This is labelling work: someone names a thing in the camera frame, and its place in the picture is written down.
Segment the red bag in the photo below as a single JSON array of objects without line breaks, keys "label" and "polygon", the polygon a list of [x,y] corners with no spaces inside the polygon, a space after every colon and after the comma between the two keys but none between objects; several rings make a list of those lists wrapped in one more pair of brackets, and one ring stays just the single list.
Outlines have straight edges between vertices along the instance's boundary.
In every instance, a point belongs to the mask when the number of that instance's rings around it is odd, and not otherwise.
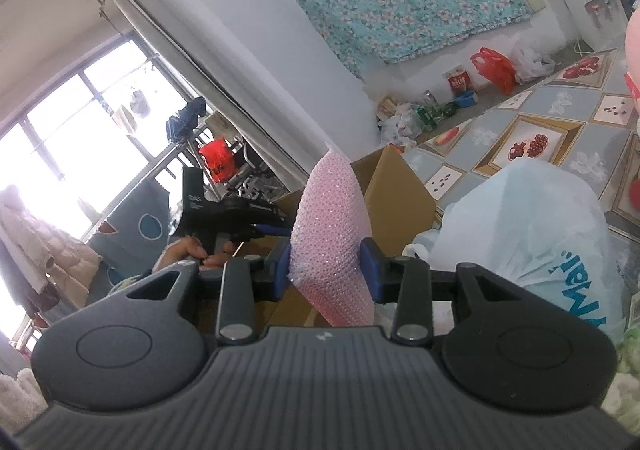
[{"label": "red bag", "polygon": [[226,183],[236,173],[234,153],[226,144],[225,138],[218,138],[203,145],[198,151],[207,162],[211,179],[216,183]]},{"label": "red bag", "polygon": [[480,51],[471,57],[479,74],[490,80],[506,95],[513,93],[516,87],[516,69],[513,62],[502,53],[489,48],[480,48]]}]

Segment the electrical outlet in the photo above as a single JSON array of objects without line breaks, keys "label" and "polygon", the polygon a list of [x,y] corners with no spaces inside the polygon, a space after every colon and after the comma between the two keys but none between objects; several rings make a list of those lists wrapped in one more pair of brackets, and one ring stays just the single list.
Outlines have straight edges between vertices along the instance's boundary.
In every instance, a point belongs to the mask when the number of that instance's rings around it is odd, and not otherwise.
[{"label": "electrical outlet", "polygon": [[546,8],[545,0],[527,0],[527,4],[533,13],[537,13]]}]

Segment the blue circle pattern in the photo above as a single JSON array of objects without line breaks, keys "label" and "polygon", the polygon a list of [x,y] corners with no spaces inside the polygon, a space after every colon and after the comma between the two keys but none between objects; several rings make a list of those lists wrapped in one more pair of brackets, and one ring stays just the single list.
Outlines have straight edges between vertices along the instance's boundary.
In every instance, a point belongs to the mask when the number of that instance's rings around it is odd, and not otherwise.
[{"label": "blue circle pattern", "polygon": [[155,241],[162,236],[162,223],[157,217],[150,214],[144,214],[138,222],[138,230],[148,241]]}]

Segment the pink bubble wrap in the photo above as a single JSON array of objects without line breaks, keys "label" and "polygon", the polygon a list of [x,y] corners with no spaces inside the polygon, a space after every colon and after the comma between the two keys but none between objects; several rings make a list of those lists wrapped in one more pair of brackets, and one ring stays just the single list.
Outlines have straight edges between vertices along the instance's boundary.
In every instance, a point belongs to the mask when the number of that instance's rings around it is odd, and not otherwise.
[{"label": "pink bubble wrap", "polygon": [[329,151],[300,200],[289,278],[332,326],[373,324],[373,301],[358,263],[364,237],[371,237],[371,225],[358,180],[348,160]]}]

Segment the floor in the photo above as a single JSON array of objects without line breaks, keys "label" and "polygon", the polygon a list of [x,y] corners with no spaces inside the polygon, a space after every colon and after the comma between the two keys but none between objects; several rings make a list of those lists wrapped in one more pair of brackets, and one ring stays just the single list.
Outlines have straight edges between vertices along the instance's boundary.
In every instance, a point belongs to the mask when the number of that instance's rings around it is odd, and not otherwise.
[{"label": "floor", "polygon": [[[583,44],[582,48],[587,51],[590,50],[586,44]],[[562,50],[559,50],[558,52],[551,55],[551,57],[556,61],[556,71],[559,71],[562,68],[566,68],[567,66],[570,66],[574,62],[580,60],[580,54],[576,53],[573,44],[563,48]],[[527,90],[532,85],[537,84],[537,82],[539,81],[540,80],[533,80],[532,82],[517,86],[516,91],[514,91],[514,93],[510,96]],[[444,131],[455,127],[456,125],[459,125],[462,122],[466,122],[468,119],[480,116],[485,111],[488,111],[502,101],[507,100],[507,98],[509,98],[510,96],[501,93],[496,85],[487,84],[485,87],[478,91],[478,103],[476,105],[458,109],[458,112],[454,116],[446,118],[439,122],[438,128],[435,131],[427,133],[424,137],[419,137],[419,139],[417,139],[416,141],[418,143],[421,143],[422,141],[439,135]]]}]

